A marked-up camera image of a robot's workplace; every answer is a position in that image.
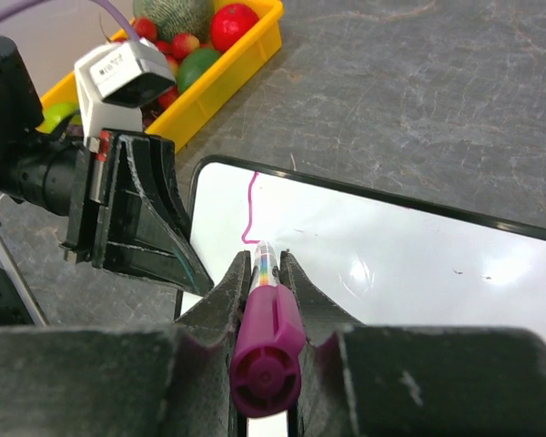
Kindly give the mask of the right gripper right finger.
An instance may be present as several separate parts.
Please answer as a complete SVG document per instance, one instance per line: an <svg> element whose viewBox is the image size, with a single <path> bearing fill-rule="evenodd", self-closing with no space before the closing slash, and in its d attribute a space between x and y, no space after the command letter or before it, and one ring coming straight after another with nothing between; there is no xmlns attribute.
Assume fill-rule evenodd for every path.
<svg viewBox="0 0 546 437"><path fill-rule="evenodd" d="M283 252L308 340L292 436L546 436L546 343L518 328L368 326Z"/></svg>

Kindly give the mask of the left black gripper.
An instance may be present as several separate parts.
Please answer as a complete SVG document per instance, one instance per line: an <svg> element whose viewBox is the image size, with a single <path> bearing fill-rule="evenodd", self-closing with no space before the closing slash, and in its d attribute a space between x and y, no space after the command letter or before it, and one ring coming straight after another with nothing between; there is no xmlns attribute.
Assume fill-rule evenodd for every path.
<svg viewBox="0 0 546 437"><path fill-rule="evenodd" d="M198 296L214 281L189 244L174 143L103 130L76 153L64 258Z"/></svg>

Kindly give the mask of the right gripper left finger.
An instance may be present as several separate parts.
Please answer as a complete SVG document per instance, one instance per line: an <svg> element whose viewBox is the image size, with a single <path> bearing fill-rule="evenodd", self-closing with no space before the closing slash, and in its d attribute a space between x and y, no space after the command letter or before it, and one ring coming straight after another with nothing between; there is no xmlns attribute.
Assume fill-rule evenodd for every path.
<svg viewBox="0 0 546 437"><path fill-rule="evenodd" d="M228 367L246 251L172 323L0 328L0 436L243 436Z"/></svg>

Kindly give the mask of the white marker purple cap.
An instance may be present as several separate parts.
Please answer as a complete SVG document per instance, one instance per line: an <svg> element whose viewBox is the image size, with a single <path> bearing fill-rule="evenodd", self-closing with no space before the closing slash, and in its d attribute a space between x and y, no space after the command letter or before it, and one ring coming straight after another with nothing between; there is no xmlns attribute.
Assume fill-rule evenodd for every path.
<svg viewBox="0 0 546 437"><path fill-rule="evenodd" d="M305 344L295 295L281 282L275 250L260 241L229 367L231 396L241 415L262 419L296 404Z"/></svg>

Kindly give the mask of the white whiteboard black frame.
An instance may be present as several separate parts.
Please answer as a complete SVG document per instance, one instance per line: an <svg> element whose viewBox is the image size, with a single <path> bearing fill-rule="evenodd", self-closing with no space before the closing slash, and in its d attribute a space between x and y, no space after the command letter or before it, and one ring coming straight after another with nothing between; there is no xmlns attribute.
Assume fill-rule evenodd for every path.
<svg viewBox="0 0 546 437"><path fill-rule="evenodd" d="M190 208L213 280L265 240L365 325L518 328L546 343L546 229L221 156L198 164Z"/></svg>

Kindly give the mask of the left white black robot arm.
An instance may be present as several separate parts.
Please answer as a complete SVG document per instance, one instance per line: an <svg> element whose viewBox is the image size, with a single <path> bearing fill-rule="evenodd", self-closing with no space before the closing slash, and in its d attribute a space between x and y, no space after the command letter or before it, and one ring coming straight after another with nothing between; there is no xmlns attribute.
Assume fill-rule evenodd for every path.
<svg viewBox="0 0 546 437"><path fill-rule="evenodd" d="M175 146L105 122L93 137L42 133L42 108L17 46L0 36L0 191L67 218L74 263L203 296L213 286L189 239Z"/></svg>

